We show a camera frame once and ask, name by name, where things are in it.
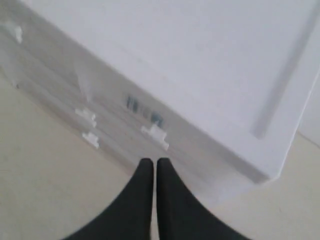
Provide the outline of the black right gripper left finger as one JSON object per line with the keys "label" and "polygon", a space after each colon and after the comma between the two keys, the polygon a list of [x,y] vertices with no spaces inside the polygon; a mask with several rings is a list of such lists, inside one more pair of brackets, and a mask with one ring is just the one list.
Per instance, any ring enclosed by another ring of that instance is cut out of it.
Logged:
{"label": "black right gripper left finger", "polygon": [[134,174],[96,218],[67,240],[150,240],[154,193],[154,164],[140,160]]}

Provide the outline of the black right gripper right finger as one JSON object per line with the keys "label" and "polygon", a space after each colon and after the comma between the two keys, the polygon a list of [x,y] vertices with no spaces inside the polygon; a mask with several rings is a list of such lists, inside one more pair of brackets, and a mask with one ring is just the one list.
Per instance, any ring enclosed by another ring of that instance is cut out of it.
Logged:
{"label": "black right gripper right finger", "polygon": [[161,240],[236,240],[238,233],[190,192],[170,159],[156,165],[156,207]]}

